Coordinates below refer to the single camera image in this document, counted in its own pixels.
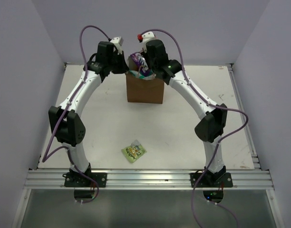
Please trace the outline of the purple Fox's candy bag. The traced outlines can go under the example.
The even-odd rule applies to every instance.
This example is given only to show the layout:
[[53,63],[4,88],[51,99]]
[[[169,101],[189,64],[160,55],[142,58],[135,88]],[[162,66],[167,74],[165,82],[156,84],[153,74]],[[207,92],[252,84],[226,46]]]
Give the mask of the purple Fox's candy bag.
[[148,75],[150,73],[151,70],[149,69],[146,59],[141,55],[141,53],[135,52],[130,55],[130,58],[137,66],[139,71],[143,71],[145,75]]

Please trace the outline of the brown paper bag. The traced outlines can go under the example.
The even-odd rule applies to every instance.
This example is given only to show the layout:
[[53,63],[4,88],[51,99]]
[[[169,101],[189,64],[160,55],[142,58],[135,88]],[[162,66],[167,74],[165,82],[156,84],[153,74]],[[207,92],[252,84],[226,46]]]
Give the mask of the brown paper bag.
[[[129,70],[139,71],[130,56],[127,59]],[[126,75],[126,95],[130,103],[162,104],[164,99],[164,82],[158,78],[142,80]]]

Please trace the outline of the small green snack packet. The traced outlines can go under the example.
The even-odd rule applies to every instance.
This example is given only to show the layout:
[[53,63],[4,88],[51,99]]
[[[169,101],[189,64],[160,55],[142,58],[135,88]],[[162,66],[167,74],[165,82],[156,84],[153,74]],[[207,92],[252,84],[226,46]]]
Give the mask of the small green snack packet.
[[121,152],[130,163],[134,163],[147,153],[146,149],[138,140],[134,140],[130,146],[123,148]]

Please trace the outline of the teal snack packet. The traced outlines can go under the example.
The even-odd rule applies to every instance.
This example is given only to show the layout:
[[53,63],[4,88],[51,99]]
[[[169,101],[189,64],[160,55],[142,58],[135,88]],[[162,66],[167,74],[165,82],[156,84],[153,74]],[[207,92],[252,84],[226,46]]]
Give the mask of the teal snack packet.
[[145,75],[143,71],[129,70],[128,74],[132,75],[134,78],[142,80],[154,80],[156,76],[152,71],[150,71],[148,75]]

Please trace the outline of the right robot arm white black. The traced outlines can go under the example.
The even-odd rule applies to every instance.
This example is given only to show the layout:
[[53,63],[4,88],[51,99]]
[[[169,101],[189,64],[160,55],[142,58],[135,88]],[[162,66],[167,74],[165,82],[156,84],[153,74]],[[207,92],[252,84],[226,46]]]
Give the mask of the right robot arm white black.
[[195,92],[198,87],[186,75],[179,61],[169,59],[161,40],[144,41],[142,55],[156,76],[177,91],[196,112],[200,122],[194,131],[203,141],[206,157],[204,179],[209,186],[217,186],[226,173],[218,141],[226,124],[227,106],[218,105],[211,99],[204,101],[205,94],[200,90]]

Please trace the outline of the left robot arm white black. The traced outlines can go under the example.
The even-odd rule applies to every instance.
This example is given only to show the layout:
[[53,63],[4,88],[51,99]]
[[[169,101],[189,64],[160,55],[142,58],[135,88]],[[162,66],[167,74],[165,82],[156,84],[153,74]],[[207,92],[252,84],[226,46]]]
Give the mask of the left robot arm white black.
[[82,112],[93,92],[110,73],[128,71],[122,43],[122,37],[99,42],[97,52],[85,60],[82,75],[73,90],[59,106],[52,106],[48,111],[51,138],[57,139],[66,149],[70,173],[77,173],[75,180],[83,187],[91,183],[92,174],[83,147],[86,127],[81,120]]

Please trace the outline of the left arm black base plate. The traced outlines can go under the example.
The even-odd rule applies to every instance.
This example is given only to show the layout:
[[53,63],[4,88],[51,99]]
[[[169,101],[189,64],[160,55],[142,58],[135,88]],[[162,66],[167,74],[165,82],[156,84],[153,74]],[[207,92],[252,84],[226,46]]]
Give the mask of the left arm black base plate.
[[65,178],[64,186],[72,188],[96,187],[105,188],[107,183],[107,173],[91,172],[88,178],[77,172],[67,172],[62,175]]

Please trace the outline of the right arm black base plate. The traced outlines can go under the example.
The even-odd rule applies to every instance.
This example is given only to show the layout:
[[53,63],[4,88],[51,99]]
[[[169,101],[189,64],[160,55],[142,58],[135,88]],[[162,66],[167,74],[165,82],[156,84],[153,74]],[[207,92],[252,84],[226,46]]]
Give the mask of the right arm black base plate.
[[[194,187],[197,180],[201,177],[203,171],[197,170],[196,172],[189,173],[191,187]],[[229,172],[220,171],[217,173],[211,173],[207,171],[202,178],[196,184],[197,188],[232,188],[233,180]]]

